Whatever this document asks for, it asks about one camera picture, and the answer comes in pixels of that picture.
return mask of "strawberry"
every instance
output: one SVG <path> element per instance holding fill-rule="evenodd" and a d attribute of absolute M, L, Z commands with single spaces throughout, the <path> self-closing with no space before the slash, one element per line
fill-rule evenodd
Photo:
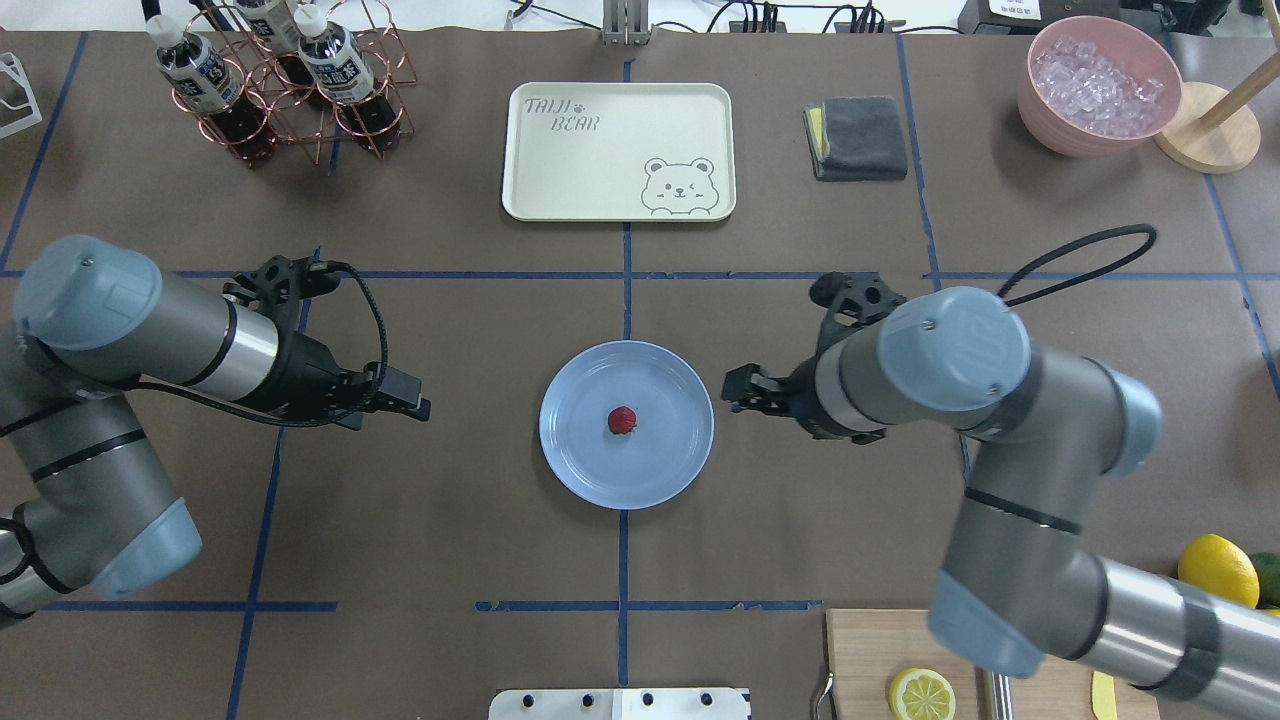
<path fill-rule="evenodd" d="M 622 405 L 609 413 L 609 432 L 616 436 L 625 436 L 636 429 L 636 411 Z"/>

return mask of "green lime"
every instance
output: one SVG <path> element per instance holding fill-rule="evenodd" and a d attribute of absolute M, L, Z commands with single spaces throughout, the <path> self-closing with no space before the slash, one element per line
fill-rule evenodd
<path fill-rule="evenodd" d="M 1280 605 L 1280 555 L 1254 552 L 1249 561 L 1258 571 L 1258 603 Z"/>

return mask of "lemon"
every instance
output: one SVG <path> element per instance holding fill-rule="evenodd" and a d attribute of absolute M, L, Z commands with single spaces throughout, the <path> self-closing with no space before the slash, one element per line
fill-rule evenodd
<path fill-rule="evenodd" d="M 888 706 L 897 720 L 951 720 L 956 714 L 956 694 L 942 675 L 910 667 L 890 683 Z"/>
<path fill-rule="evenodd" d="M 1178 561 L 1178 579 L 1247 607 L 1258 606 L 1258 571 L 1243 550 L 1221 536 L 1192 541 Z"/>

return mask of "wooden pole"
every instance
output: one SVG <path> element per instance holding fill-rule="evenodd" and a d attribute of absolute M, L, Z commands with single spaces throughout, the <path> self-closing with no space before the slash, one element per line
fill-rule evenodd
<path fill-rule="evenodd" d="M 1244 78 L 1244 82 L 1228 92 L 1226 97 L 1222 97 L 1216 105 L 1210 108 L 1199 119 L 1201 128 L 1210 131 L 1222 124 L 1236 110 L 1248 104 L 1249 100 L 1253 100 L 1254 95 L 1262 92 L 1266 86 L 1275 82 L 1276 78 L 1280 78 L 1280 53 L 1271 55 L 1258 69 L 1249 73 L 1249 77 Z"/>

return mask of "bottle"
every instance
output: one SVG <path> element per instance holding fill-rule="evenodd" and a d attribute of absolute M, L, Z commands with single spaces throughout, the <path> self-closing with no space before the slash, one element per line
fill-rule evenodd
<path fill-rule="evenodd" d="M 236 0 L 236 9 L 275 58 L 284 78 L 298 87 L 314 88 L 316 81 L 297 55 L 302 33 L 293 24 L 294 5 L 294 0 Z M 321 106 L 329 104 L 315 91 L 307 94 L 307 101 Z"/>
<path fill-rule="evenodd" d="M 315 5 L 298 5 L 293 20 L 302 31 L 298 56 L 325 96 L 338 104 L 343 124 L 365 150 L 379 155 L 399 143 L 399 117 L 361 58 L 351 31 L 326 22 Z"/>
<path fill-rule="evenodd" d="M 252 168 L 275 152 L 275 131 L 266 113 L 244 95 L 244 82 L 198 35 L 184 32 L 169 15 L 147 20 L 156 44 L 156 67 L 183 102 L 218 128 L 228 149 Z"/>

